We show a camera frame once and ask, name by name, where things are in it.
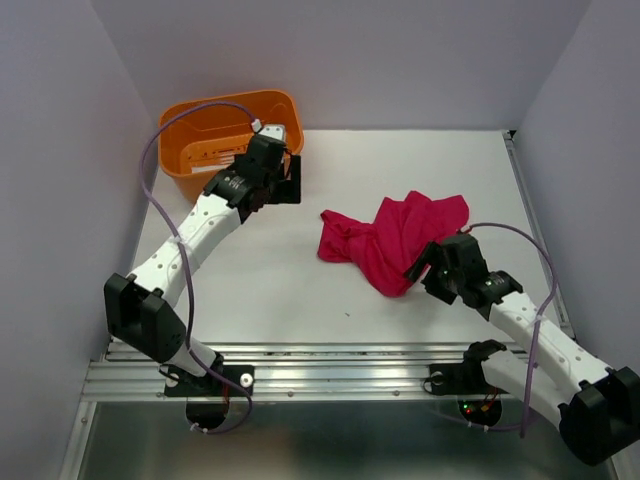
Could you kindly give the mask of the red t-shirt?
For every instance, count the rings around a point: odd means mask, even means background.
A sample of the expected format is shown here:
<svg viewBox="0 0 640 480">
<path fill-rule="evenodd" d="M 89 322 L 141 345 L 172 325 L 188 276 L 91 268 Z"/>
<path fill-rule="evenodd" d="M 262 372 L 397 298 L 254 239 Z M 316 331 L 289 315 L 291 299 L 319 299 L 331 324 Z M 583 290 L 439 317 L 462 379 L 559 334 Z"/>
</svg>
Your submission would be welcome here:
<svg viewBox="0 0 640 480">
<path fill-rule="evenodd" d="M 469 217 L 463 196 L 431 199 L 415 190 L 402 200 L 384 198 L 370 223 L 325 210 L 317 256 L 357 266 L 380 294 L 398 298 L 413 286 L 405 272 L 427 244 L 454 235 Z"/>
</svg>

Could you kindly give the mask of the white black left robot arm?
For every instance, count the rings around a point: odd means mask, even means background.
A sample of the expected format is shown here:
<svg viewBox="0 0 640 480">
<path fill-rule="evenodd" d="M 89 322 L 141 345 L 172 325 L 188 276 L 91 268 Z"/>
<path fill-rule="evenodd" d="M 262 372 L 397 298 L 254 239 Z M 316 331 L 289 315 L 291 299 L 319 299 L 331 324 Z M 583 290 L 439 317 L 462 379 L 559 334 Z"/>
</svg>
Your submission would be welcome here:
<svg viewBox="0 0 640 480">
<path fill-rule="evenodd" d="M 218 244 L 266 204 L 301 201 L 300 159 L 283 129 L 268 125 L 204 186 L 171 236 L 130 274 L 104 285 L 109 333 L 159 364 L 188 373 L 199 393 L 222 382 L 219 354 L 194 339 L 175 306 Z"/>
</svg>

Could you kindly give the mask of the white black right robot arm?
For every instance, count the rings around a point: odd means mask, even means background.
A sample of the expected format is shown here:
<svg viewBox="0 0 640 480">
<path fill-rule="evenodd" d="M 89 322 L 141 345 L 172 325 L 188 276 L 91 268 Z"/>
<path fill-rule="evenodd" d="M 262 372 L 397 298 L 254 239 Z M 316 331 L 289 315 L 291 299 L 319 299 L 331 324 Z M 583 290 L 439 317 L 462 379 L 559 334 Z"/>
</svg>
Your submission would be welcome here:
<svg viewBox="0 0 640 480">
<path fill-rule="evenodd" d="M 609 366 L 566 335 L 511 275 L 488 268 L 472 235 L 429 243 L 404 275 L 448 305 L 460 299 L 528 355 L 522 360 L 496 340 L 474 342 L 461 362 L 430 366 L 426 392 L 510 394 L 552 424 L 589 466 L 638 441 L 638 375 Z"/>
</svg>

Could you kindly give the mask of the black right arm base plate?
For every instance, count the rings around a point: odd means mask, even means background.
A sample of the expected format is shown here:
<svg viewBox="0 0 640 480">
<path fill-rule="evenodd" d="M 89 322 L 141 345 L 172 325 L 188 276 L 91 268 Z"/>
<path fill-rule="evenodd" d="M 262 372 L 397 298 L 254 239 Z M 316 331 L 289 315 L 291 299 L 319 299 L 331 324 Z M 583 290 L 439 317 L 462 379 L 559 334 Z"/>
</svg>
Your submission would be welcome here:
<svg viewBox="0 0 640 480">
<path fill-rule="evenodd" d="M 435 396 L 504 393 L 486 381 L 480 363 L 435 363 L 430 364 L 428 370 L 422 387 Z"/>
</svg>

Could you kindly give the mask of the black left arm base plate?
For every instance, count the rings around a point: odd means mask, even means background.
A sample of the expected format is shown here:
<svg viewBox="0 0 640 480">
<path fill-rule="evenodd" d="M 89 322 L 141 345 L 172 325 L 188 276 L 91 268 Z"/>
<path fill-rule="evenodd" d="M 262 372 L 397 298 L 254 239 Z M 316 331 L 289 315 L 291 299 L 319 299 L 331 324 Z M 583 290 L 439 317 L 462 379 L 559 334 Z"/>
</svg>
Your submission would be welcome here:
<svg viewBox="0 0 640 480">
<path fill-rule="evenodd" d="M 226 384 L 212 378 L 209 374 L 203 377 L 196 377 L 172 365 L 161 365 L 159 373 L 164 377 L 164 395 L 169 398 L 205 398 L 222 397 L 226 395 L 231 398 L 243 397 L 235 388 L 230 388 Z M 255 378 L 255 367 L 250 364 L 224 365 L 221 375 L 227 380 L 245 388 L 253 394 L 253 384 L 242 383 L 242 378 L 251 376 Z"/>
</svg>

